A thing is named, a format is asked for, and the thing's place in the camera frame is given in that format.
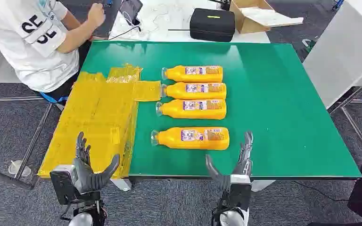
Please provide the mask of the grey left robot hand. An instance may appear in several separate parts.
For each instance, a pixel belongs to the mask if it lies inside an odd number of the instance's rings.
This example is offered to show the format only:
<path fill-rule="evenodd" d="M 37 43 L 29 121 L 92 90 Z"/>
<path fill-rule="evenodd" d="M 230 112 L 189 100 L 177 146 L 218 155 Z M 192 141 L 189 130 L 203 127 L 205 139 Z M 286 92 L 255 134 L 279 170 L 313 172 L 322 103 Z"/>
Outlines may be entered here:
<path fill-rule="evenodd" d="M 82 194 L 86 192 L 99 191 L 110 181 L 112 175 L 118 169 L 120 163 L 120 155 L 115 154 L 111 163 L 101 173 L 94 173 L 90 162 L 90 145 L 86 145 L 87 139 L 83 137 L 81 131 L 77 136 L 75 158 L 73 165 L 77 172 L 78 180 L 75 187 Z"/>

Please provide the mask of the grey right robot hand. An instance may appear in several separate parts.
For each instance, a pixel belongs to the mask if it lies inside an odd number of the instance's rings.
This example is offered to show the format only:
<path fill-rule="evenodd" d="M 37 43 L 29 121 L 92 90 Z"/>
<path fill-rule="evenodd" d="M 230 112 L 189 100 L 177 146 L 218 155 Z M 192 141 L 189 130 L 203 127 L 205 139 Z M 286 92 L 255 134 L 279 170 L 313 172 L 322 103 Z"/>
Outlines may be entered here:
<path fill-rule="evenodd" d="M 248 130 L 244 133 L 245 142 L 241 143 L 238 161 L 230 175 L 223 175 L 215 167 L 212 157 L 206 154 L 206 169 L 212 180 L 222 191 L 230 192 L 232 185 L 241 186 L 242 189 L 251 191 L 252 182 L 250 179 L 252 161 L 250 159 L 253 147 L 253 133 Z"/>

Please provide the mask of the person's hand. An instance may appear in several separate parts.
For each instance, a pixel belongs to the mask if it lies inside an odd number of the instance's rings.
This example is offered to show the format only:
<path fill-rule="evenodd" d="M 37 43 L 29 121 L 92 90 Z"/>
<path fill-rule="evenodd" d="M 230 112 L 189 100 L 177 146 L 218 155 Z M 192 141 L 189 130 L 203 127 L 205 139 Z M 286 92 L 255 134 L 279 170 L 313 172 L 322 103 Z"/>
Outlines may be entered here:
<path fill-rule="evenodd" d="M 106 15 L 103 4 L 93 3 L 88 12 L 87 22 L 96 29 L 104 23 L 105 19 Z"/>

